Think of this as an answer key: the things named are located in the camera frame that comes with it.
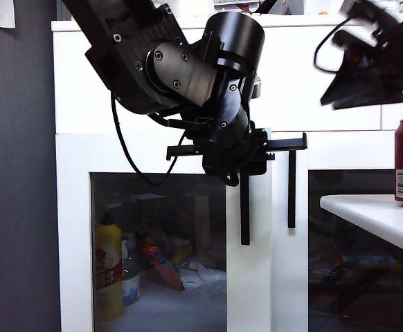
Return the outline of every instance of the black robotic arm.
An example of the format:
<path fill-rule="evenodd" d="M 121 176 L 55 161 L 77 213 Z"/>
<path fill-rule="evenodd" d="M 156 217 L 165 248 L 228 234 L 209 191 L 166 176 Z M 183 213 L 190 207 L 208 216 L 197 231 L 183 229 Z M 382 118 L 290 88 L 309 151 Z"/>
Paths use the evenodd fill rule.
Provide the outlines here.
<path fill-rule="evenodd" d="M 266 172 L 280 145 L 250 120 L 249 101 L 265 34 L 252 18 L 222 12 L 189 44 L 168 5 L 149 0 L 64 0 L 91 43 L 87 59 L 127 110 L 185 130 L 190 146 L 173 156 L 202 155 L 207 174 L 225 184 L 238 172 Z M 179 114 L 180 120 L 167 119 Z M 298 148 L 305 145 L 303 140 Z"/>

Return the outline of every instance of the wire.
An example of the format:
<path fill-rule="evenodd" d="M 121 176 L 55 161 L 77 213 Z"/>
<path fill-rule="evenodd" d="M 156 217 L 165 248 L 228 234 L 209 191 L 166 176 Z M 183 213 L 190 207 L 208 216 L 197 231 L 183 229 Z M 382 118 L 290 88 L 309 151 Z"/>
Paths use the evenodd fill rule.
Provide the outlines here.
<path fill-rule="evenodd" d="M 177 161 L 178 156 L 174 157 L 174 160 L 171 163 L 171 166 L 169 166 L 168 171 L 166 172 L 165 176 L 159 181 L 159 182 L 154 182 L 151 181 L 134 163 L 134 161 L 131 158 L 131 155 L 129 154 L 127 147 L 126 147 L 126 143 L 125 143 L 125 139 L 123 138 L 123 134 L 121 132 L 120 129 L 120 123 L 118 121 L 118 114 L 117 114 L 117 108 L 116 108 L 116 99 L 113 93 L 111 93 L 111 107 L 112 107 L 112 116 L 114 117 L 114 124 L 116 125 L 116 131 L 117 131 L 117 136 L 118 139 L 120 140 L 120 144 L 121 147 L 123 149 L 123 152 L 125 153 L 126 159 L 129 162 L 129 164 L 131 165 L 131 167 L 134 169 L 134 171 L 137 173 L 138 176 L 140 176 L 147 184 L 149 185 L 153 185 L 153 186 L 159 186 L 162 185 L 166 179 L 169 177 L 170 172 L 172 171 L 172 168 L 174 168 L 174 165 Z M 183 135 L 181 135 L 180 137 L 180 141 L 179 141 L 179 146 L 181 145 L 181 143 L 183 142 L 183 139 L 185 138 L 185 133 L 183 132 Z"/>
<path fill-rule="evenodd" d="M 341 22 L 338 26 L 336 26 L 335 28 L 332 29 L 332 31 L 330 33 L 328 33 L 326 35 L 326 37 L 320 42 L 320 44 L 317 46 L 317 48 L 315 49 L 314 52 L 314 67 L 319 69 L 320 71 L 323 71 L 324 73 L 328 73 L 328 74 L 337 74 L 339 71 L 331 71 L 329 69 L 325 69 L 320 67 L 317 64 L 317 55 L 319 54 L 319 51 L 321 49 L 321 47 L 324 45 L 324 43 L 326 43 L 326 41 L 338 30 L 340 29 L 342 26 L 344 26 L 345 24 L 347 24 L 350 20 L 352 19 L 352 17 L 348 17 L 347 19 L 345 19 L 343 22 Z"/>

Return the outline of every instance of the screw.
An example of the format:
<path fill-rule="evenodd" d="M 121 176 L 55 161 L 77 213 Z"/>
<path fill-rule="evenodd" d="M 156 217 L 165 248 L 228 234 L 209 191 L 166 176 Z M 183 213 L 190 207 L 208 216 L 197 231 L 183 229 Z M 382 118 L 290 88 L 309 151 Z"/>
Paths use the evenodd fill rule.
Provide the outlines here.
<path fill-rule="evenodd" d="M 163 59 L 163 53 L 160 52 L 159 50 L 157 52 L 155 52 L 155 58 L 159 61 L 161 61 Z"/>
<path fill-rule="evenodd" d="M 143 65 L 141 64 L 141 62 L 136 62 L 135 63 L 135 68 L 137 68 L 138 71 L 142 71 L 143 70 Z"/>
<path fill-rule="evenodd" d="M 115 33 L 114 36 L 112 36 L 114 38 L 114 41 L 116 43 L 121 42 L 121 36 L 118 33 Z"/>

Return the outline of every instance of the glass cabinet door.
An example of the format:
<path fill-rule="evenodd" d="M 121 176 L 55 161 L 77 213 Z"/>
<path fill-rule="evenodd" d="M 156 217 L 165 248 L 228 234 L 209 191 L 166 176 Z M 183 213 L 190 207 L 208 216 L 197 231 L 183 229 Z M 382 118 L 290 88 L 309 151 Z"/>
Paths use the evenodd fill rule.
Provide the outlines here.
<path fill-rule="evenodd" d="M 403 331 L 403 249 L 319 203 L 326 195 L 393 194 L 394 173 L 310 171 L 309 331 Z"/>
<path fill-rule="evenodd" d="M 226 332 L 223 183 L 91 173 L 91 213 L 95 331 Z"/>

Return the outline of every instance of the white shelf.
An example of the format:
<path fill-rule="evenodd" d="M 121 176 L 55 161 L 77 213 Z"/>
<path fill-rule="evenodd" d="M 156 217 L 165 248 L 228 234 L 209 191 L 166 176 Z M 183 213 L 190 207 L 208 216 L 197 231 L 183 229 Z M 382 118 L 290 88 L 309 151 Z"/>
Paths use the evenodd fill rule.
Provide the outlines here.
<path fill-rule="evenodd" d="M 403 249 L 403 207 L 394 195 L 324 196 L 320 206 Z"/>

